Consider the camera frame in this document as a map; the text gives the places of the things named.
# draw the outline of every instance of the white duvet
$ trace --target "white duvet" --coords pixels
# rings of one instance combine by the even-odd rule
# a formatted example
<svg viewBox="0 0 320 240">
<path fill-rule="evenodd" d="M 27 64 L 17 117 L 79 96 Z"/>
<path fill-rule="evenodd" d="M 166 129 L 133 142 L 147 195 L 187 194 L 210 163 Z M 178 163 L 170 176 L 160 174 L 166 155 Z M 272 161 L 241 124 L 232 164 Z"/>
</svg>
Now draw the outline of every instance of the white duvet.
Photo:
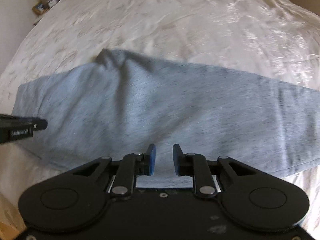
<svg viewBox="0 0 320 240">
<path fill-rule="evenodd" d="M 0 76 L 0 112 L 18 86 L 90 62 L 102 48 L 241 69 L 320 89 L 320 18 L 289 0 L 62 0 Z M 0 222 L 23 230 L 20 194 L 58 174 L 14 144 L 0 147 Z M 320 239 L 320 169 L 288 181 L 310 198 L 304 228 Z"/>
</svg>

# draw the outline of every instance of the silver bolt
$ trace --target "silver bolt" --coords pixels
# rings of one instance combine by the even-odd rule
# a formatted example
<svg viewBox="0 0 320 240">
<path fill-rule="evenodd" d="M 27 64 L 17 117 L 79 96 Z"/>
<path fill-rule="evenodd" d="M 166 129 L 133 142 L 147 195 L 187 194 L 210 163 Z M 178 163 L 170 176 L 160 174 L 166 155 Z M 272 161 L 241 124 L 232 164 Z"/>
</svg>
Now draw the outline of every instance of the silver bolt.
<svg viewBox="0 0 320 240">
<path fill-rule="evenodd" d="M 168 194 L 167 194 L 167 193 L 160 193 L 159 196 L 160 196 L 160 197 L 167 197 Z"/>
<path fill-rule="evenodd" d="M 211 186 L 203 186 L 200 188 L 200 192 L 205 195 L 212 195 L 216 190 Z"/>
<path fill-rule="evenodd" d="M 116 186 L 112 189 L 112 192 L 117 195 L 124 195 L 128 192 L 128 189 L 124 186 Z"/>
<path fill-rule="evenodd" d="M 37 240 L 34 236 L 27 236 L 26 240 Z"/>
</svg>

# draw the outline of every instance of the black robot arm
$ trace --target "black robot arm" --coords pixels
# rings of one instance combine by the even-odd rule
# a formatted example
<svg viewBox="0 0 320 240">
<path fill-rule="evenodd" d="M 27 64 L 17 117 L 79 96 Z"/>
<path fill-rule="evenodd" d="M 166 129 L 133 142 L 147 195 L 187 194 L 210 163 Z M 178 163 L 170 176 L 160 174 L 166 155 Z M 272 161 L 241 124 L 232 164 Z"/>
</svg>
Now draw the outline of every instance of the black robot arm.
<svg viewBox="0 0 320 240">
<path fill-rule="evenodd" d="M 37 117 L 0 114 L 0 144 L 32 137 L 33 131 L 45 130 L 48 123 Z"/>
<path fill-rule="evenodd" d="M 136 188 L 137 177 L 153 174 L 155 159 L 151 144 L 143 154 L 101 157 L 30 187 L 19 199 L 27 229 L 16 239 L 313 239 L 300 227 L 309 200 L 299 187 L 228 156 L 184 154 L 175 144 L 176 174 L 192 177 L 193 187 Z"/>
</svg>

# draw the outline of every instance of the white bedsheet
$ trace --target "white bedsheet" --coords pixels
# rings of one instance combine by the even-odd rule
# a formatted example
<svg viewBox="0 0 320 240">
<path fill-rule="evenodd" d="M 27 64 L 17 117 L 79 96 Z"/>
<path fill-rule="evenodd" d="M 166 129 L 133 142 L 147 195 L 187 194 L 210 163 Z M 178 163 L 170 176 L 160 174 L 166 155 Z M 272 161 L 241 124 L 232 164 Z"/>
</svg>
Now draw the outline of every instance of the white bedsheet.
<svg viewBox="0 0 320 240">
<path fill-rule="evenodd" d="M 20 84 L 90 62 L 104 47 L 241 69 L 319 90 L 319 44 L 320 18 L 289 0 L 62 0 L 0 76 L 0 112 L 11 113 Z M 22 230 L 14 208 L 20 194 L 60 171 L 14 144 L 0 147 L 0 160 L 0 222 Z M 287 180 L 308 193 L 304 228 L 320 239 L 320 169 Z"/>
</svg>

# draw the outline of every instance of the light blue cloth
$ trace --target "light blue cloth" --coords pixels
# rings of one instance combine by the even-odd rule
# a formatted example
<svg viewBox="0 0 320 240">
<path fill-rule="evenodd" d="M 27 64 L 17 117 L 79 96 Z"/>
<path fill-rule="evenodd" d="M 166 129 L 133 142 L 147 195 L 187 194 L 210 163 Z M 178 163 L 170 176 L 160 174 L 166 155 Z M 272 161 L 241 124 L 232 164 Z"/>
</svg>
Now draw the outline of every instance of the light blue cloth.
<svg viewBox="0 0 320 240">
<path fill-rule="evenodd" d="M 64 170 L 157 147 L 140 187 L 190 186 L 172 146 L 276 176 L 320 165 L 318 91 L 216 66 L 104 49 L 94 63 L 19 87 L 12 114 L 48 120 L 20 145 Z"/>
</svg>

